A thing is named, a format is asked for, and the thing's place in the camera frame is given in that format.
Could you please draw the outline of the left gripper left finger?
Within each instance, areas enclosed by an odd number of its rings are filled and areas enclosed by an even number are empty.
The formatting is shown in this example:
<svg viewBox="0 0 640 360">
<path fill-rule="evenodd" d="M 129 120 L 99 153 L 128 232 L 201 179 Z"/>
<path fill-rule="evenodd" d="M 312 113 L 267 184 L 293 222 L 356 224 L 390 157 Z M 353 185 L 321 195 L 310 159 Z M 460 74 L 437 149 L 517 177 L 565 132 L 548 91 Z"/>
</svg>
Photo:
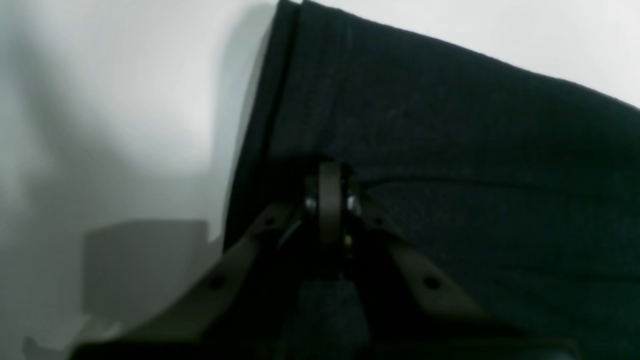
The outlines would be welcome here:
<svg viewBox="0 0 640 360">
<path fill-rule="evenodd" d="M 141 325 L 73 360 L 270 360 L 313 264 L 313 209 L 272 203 L 202 278 Z"/>
</svg>

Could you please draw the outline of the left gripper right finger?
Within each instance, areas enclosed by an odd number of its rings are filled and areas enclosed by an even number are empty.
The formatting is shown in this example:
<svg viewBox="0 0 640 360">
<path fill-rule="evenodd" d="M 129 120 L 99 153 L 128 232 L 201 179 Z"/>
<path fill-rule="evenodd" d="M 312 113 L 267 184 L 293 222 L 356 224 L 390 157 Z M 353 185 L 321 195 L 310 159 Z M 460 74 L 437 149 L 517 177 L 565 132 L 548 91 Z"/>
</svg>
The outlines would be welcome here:
<svg viewBox="0 0 640 360">
<path fill-rule="evenodd" d="M 371 199 L 347 197 L 345 230 L 371 351 L 576 350 L 573 341 L 534 335 L 487 312 Z"/>
</svg>

